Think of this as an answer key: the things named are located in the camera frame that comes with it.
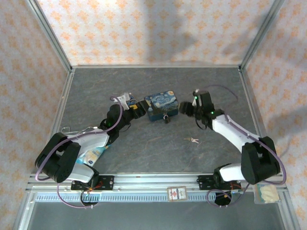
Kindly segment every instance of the small card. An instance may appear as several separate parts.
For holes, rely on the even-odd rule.
[[[179,201],[179,200],[188,199],[188,193],[186,187],[167,188],[167,195],[169,201]]]

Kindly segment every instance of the wall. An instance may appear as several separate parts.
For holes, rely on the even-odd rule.
[[[248,65],[267,133],[287,170],[287,185],[307,229],[307,2],[286,0]]]
[[[38,1],[72,65],[238,65],[273,3]]]
[[[0,4],[0,15],[0,223],[9,230],[67,73],[24,0]]]

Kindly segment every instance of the plastic bag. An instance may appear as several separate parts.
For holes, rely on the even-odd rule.
[[[253,192],[254,202],[258,205],[276,203],[280,200],[276,186],[272,184],[255,184]]]

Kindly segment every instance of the marble surface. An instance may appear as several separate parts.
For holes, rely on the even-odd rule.
[[[173,90],[178,101],[192,101],[192,92],[209,84],[223,84],[239,96],[227,109],[241,126],[255,132],[252,117],[236,68],[116,68],[76,69],[67,99],[62,127],[71,131],[97,126],[113,104],[111,95],[131,92],[137,100]],[[235,101],[222,88],[209,88],[215,108]],[[221,135],[199,129],[193,118],[177,115],[169,124],[150,122],[147,115],[131,122],[94,167],[100,173],[202,172],[226,163],[239,162],[240,152]],[[199,144],[185,138],[199,139]]]

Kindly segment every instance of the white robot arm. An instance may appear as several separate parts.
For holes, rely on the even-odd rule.
[[[101,122],[98,128],[89,133],[68,136],[63,133],[53,135],[37,157],[36,167],[42,167],[42,172],[57,183],[68,179],[88,184],[88,187],[96,186],[99,183],[99,172],[89,165],[76,163],[77,158],[88,150],[112,144],[119,137],[119,131],[124,126],[129,125],[131,120],[144,116],[148,109],[146,101],[137,102],[134,106],[129,107],[126,103],[129,100],[127,93],[119,97],[118,100],[124,110],[118,124],[113,129],[110,130],[110,127],[118,121],[120,115],[119,104],[112,105],[107,113],[107,118]],[[52,149],[56,146],[59,147],[51,154]],[[42,166],[48,155],[50,158]]]
[[[223,110],[215,110],[207,91],[193,92],[194,101],[182,102],[179,111],[209,127],[228,139],[240,152],[241,163],[223,165],[214,170],[216,187],[229,181],[247,181],[256,184],[280,172],[276,158],[266,149],[266,145],[276,152],[274,142],[269,137],[261,138],[250,133],[234,122]]]

